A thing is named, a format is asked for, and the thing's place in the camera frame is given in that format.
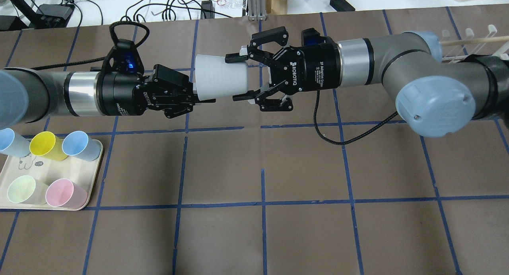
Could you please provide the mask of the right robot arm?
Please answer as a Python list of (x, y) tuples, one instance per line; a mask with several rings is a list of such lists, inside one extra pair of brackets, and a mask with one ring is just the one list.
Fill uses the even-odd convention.
[(443, 137), (469, 121), (500, 117), (508, 125), (508, 61), (494, 55), (469, 55), (442, 62), (436, 34), (398, 35), (334, 41), (310, 28), (301, 46), (288, 45), (285, 27), (251, 36), (226, 63), (254, 60), (269, 67), (270, 81), (258, 90), (233, 96), (253, 100), (261, 111), (291, 111), (291, 96), (340, 87), (382, 84), (396, 114), (422, 137)]

